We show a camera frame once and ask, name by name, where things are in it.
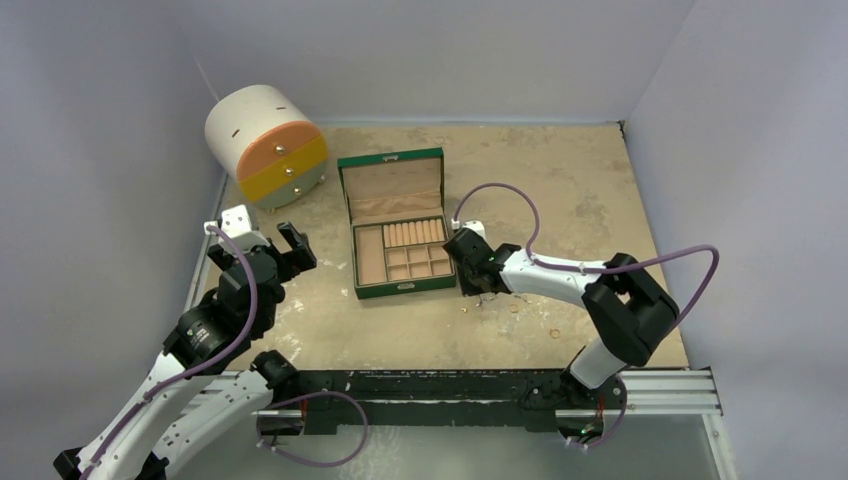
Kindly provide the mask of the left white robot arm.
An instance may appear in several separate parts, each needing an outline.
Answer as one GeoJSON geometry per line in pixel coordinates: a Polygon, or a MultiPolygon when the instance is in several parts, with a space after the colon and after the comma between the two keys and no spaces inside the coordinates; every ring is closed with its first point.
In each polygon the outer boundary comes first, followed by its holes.
{"type": "Polygon", "coordinates": [[[217,244],[207,256],[221,273],[216,288],[186,310],[139,389],[109,426],[84,447],[64,450],[53,467],[63,479],[136,479],[159,474],[171,460],[154,444],[177,413],[275,323],[284,285],[317,265],[306,234],[283,222],[280,252],[250,221],[213,220],[204,231],[217,244]]]}

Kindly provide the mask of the green jewelry box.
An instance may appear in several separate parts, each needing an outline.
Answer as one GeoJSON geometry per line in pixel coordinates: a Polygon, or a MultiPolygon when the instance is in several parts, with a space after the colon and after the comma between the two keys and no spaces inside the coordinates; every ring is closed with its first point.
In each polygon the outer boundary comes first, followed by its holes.
{"type": "Polygon", "coordinates": [[[450,228],[445,214],[444,150],[441,147],[344,157],[337,160],[337,170],[352,236],[353,281],[358,299],[456,286],[457,274],[452,260],[455,275],[449,278],[372,287],[355,285],[352,234],[355,226],[439,217],[444,220],[448,240],[450,228]]]}

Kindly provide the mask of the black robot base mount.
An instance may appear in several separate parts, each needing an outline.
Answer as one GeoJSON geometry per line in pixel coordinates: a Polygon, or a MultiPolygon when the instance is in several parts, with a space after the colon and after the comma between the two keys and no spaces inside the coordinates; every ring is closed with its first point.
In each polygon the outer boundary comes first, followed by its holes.
{"type": "Polygon", "coordinates": [[[250,365],[281,420],[306,435],[341,426],[521,427],[587,442],[626,404],[619,376],[589,390],[559,369],[299,370],[277,351],[250,365]]]}

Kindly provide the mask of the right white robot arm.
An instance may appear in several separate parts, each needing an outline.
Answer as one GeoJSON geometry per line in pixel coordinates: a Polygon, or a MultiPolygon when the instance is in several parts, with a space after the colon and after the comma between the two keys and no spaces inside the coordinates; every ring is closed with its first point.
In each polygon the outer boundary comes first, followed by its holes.
{"type": "Polygon", "coordinates": [[[473,293],[533,294],[585,309],[598,337],[561,381],[564,399],[576,407],[596,399],[624,368],[646,365],[680,316],[668,292],[628,254],[588,263],[534,256],[515,244],[493,249],[470,228],[456,231],[443,249],[473,293]]]}

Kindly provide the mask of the green removable jewelry tray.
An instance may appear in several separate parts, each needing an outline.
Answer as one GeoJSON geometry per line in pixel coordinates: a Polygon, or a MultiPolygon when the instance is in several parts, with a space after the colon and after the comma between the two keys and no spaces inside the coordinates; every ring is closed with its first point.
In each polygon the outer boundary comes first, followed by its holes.
{"type": "Polygon", "coordinates": [[[352,228],[355,285],[412,284],[455,275],[439,217],[352,228]]]}

